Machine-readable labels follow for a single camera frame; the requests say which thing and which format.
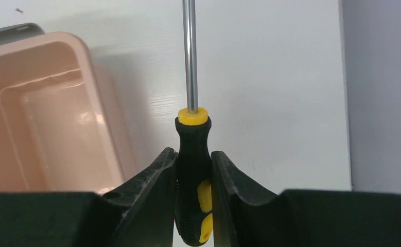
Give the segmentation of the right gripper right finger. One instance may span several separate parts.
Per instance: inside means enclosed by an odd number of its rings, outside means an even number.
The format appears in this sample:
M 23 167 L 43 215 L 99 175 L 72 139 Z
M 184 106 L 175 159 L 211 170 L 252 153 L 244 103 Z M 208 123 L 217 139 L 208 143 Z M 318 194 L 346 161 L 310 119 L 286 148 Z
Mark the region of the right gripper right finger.
M 222 151 L 212 159 L 215 246 L 401 246 L 401 195 L 287 189 L 275 194 Z

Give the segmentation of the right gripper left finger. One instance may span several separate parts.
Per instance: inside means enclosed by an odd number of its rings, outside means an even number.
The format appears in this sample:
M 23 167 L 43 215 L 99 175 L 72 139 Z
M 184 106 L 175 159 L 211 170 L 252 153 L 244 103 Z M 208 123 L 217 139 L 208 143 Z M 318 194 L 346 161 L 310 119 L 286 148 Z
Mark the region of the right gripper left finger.
M 117 188 L 0 193 L 0 246 L 172 246 L 177 153 Z

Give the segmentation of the black yellow screwdriver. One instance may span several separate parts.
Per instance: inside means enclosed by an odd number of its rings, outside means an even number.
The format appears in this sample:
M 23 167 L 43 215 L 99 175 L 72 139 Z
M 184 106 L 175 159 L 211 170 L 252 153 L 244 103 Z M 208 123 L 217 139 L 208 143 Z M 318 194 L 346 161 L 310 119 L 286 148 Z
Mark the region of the black yellow screwdriver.
M 195 1 L 183 1 L 182 9 L 187 107 L 175 119 L 180 137 L 175 221 L 187 245 L 202 246 L 213 231 L 212 161 L 207 146 L 212 122 L 207 110 L 198 106 Z

